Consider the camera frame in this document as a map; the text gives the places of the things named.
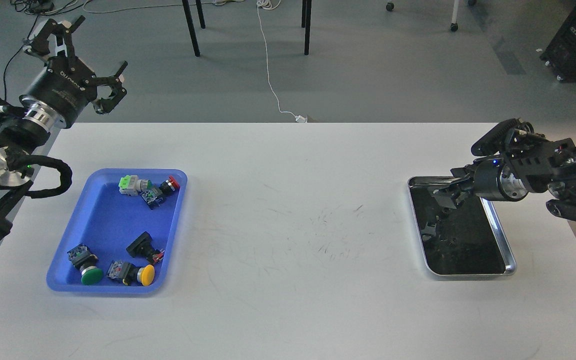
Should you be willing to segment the image-left gripper finger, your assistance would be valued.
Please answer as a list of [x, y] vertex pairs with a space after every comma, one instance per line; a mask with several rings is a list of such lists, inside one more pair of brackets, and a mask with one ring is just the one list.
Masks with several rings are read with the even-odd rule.
[[22, 52], [40, 59], [48, 64], [51, 58], [65, 59], [67, 68], [75, 68], [77, 57], [73, 45], [74, 32], [86, 21], [83, 15], [78, 16], [73, 22], [62, 20], [57, 22], [49, 18], [42, 23], [41, 28], [34, 30], [23, 41]]
[[123, 87], [122, 73], [126, 70], [127, 66], [128, 62], [123, 61], [116, 73], [112, 76], [90, 77], [91, 86], [110, 88], [110, 95], [107, 98], [96, 98], [92, 101], [94, 111], [97, 114], [109, 114], [126, 96], [127, 91]]

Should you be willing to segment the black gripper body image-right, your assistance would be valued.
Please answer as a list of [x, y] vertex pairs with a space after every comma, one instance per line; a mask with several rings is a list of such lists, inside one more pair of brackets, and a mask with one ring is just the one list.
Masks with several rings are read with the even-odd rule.
[[473, 193], [488, 201], [518, 202], [528, 196], [523, 182], [500, 159], [480, 162], [473, 184]]

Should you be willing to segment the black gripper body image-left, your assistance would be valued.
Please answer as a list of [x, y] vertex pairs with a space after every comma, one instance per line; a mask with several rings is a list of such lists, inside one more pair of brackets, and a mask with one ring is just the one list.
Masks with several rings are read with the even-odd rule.
[[20, 96], [21, 104], [27, 109], [35, 103], [48, 105], [61, 116], [59, 127], [71, 128], [84, 108], [98, 96], [96, 88], [84, 82], [96, 73], [78, 57], [74, 71], [71, 69], [65, 57], [48, 58], [44, 69]]

